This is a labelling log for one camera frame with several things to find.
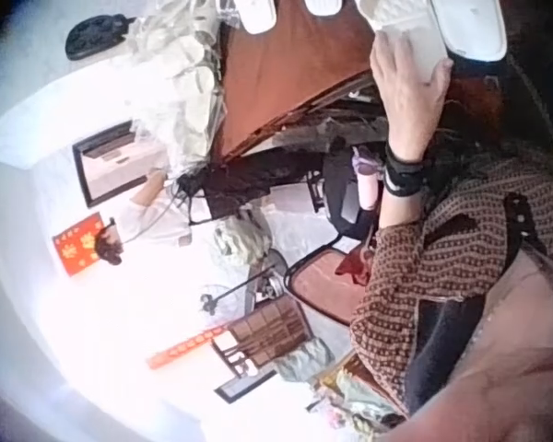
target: picture frame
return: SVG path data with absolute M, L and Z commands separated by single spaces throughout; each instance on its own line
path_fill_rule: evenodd
M 72 146 L 88 208 L 143 184 L 149 169 L 167 164 L 166 149 L 153 141 L 137 142 L 131 127 L 131 121 L 122 122 Z
M 241 399 L 246 394 L 257 389 L 271 379 L 277 372 L 270 366 L 264 366 L 258 370 L 255 376 L 233 378 L 216 388 L 214 392 L 228 404 Z

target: mirror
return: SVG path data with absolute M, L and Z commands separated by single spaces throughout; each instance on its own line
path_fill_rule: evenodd
M 87 207 L 94 207 L 144 183 L 153 168 L 168 166 L 161 143 L 135 139 L 123 122 L 73 146 L 77 176 Z

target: black wristband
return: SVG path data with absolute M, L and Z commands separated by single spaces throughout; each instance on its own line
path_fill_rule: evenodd
M 422 173 L 397 173 L 393 168 L 387 166 L 383 184 L 393 196 L 411 196 L 422 189 Z
M 387 166 L 391 166 L 393 170 L 401 174 L 413 174 L 419 173 L 424 168 L 424 162 L 406 162 L 402 161 L 395 156 L 394 152 L 391 150 L 389 143 L 385 145 L 385 153 L 387 155 Z

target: cable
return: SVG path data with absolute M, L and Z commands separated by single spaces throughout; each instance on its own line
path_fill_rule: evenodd
M 128 244 L 132 241 L 135 241 L 136 239 L 141 237 L 144 233 L 149 231 L 153 226 L 155 226 L 158 223 L 158 221 L 171 209 L 172 205 L 174 204 L 174 201 L 176 200 L 176 198 L 178 198 L 178 195 L 179 195 L 180 192 L 181 192 L 181 188 L 179 186 L 178 189 L 176 189 L 176 192 L 172 195 L 172 198 L 170 199 L 169 204 L 164 208 L 162 213 L 159 214 L 158 217 L 156 219 L 154 219 L 149 224 L 149 226 L 147 226 L 147 227 L 143 228 L 142 230 L 140 230 L 139 232 L 137 232 L 132 238 L 128 239 L 127 241 L 124 241 L 123 244 Z M 184 204 L 184 201 L 186 200 L 186 197 L 187 197 L 187 195 L 185 193 L 184 197 L 178 202 L 178 205 L 176 206 L 176 208 L 179 208 Z

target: brown patterned shawl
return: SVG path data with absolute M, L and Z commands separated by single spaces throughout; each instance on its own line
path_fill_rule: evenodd
M 395 402 L 405 403 L 419 300 L 484 296 L 499 279 L 506 260 L 507 193 L 528 198 L 537 235 L 553 260 L 553 178 L 519 159 L 485 161 L 476 168 L 480 177 L 456 184 L 420 223 L 377 232 L 371 281 L 350 330 L 362 363 Z M 460 214 L 477 226 L 425 243 Z

